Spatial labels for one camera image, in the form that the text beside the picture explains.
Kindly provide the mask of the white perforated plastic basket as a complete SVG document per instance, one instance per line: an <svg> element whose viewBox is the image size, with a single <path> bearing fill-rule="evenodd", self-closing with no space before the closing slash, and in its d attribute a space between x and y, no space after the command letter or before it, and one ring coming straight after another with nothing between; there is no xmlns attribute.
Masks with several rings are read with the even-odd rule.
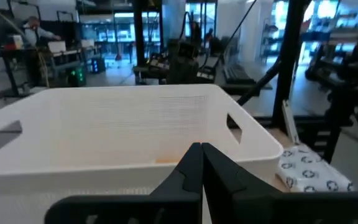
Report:
<svg viewBox="0 0 358 224"><path fill-rule="evenodd" d="M282 145L216 85L53 88L0 109L0 224L71 195L149 194L195 142L271 182Z"/></svg>

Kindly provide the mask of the black metal table frame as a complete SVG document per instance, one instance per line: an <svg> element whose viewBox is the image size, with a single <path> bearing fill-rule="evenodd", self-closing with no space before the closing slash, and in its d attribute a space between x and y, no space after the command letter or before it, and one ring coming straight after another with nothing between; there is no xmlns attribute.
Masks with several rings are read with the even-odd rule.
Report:
<svg viewBox="0 0 358 224"><path fill-rule="evenodd" d="M278 59L266 74L237 101L239 105L245 105L262 87L277 77L273 114L271 116L256 116L255 119L263 127L277 129L284 134L287 134L287 130L282 112L282 102L290 98L292 75L301 47L301 23L311 1L288 0L287 23ZM327 163L331 163L333 159L341 129L352 124L350 116L354 105L350 102L351 99L349 88L336 87L331 92L331 105L324 115L297 115L294 117L296 128L301 129L300 139L319 153Z"/></svg>

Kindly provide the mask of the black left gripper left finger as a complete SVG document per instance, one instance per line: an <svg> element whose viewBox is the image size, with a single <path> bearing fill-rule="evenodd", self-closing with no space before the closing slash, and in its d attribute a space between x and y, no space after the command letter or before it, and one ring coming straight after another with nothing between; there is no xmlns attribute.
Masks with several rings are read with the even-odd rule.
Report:
<svg viewBox="0 0 358 224"><path fill-rule="evenodd" d="M193 143L148 195L76 195L53 204L44 224L201 224L203 148Z"/></svg>

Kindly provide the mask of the white circle-print package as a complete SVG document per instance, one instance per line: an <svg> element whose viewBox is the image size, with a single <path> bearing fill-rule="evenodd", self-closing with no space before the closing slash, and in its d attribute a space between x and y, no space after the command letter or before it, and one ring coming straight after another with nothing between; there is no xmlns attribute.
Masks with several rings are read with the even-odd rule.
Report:
<svg viewBox="0 0 358 224"><path fill-rule="evenodd" d="M277 175L292 192L352 192L354 184L302 144L284 149Z"/></svg>

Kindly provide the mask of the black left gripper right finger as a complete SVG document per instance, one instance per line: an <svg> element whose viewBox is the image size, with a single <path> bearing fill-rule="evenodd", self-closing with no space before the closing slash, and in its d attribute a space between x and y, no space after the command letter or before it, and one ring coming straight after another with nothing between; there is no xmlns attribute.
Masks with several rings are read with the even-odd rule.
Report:
<svg viewBox="0 0 358 224"><path fill-rule="evenodd" d="M203 143L213 224L358 224L358 193L285 193Z"/></svg>

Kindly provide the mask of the black box with green lights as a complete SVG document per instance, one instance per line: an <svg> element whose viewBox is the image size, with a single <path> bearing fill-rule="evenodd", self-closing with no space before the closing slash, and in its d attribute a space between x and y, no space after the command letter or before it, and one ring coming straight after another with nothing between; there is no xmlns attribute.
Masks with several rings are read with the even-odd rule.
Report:
<svg viewBox="0 0 358 224"><path fill-rule="evenodd" d="M86 75L82 67L73 68L68 72L68 84L71 87L81 87L86 85Z"/></svg>

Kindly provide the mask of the silver aluminium strip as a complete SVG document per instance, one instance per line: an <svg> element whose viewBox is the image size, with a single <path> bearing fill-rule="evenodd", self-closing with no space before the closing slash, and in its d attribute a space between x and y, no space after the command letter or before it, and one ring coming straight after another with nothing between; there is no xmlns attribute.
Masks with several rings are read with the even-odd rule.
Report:
<svg viewBox="0 0 358 224"><path fill-rule="evenodd" d="M287 130L287 135L290 138L291 142L295 145L300 144L300 139L298 131L296 129L296 123L291 110L290 102L288 100L283 100L282 102L282 112L285 120L285 126Z"/></svg>

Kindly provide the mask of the black workbench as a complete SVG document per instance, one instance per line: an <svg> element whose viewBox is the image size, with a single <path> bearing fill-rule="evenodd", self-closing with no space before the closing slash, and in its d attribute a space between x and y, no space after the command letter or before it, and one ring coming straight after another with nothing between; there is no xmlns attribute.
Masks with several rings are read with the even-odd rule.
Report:
<svg viewBox="0 0 358 224"><path fill-rule="evenodd" d="M10 89L0 92L1 98L24 98L39 89L71 87L68 84L68 72L77 67L84 71L84 60L81 49L69 51L51 52L49 49L1 49L0 57L4 62L6 73L10 83ZM37 56L41 81L39 86L26 81L18 84L14 77L11 61L14 59L24 60L26 56Z"/></svg>

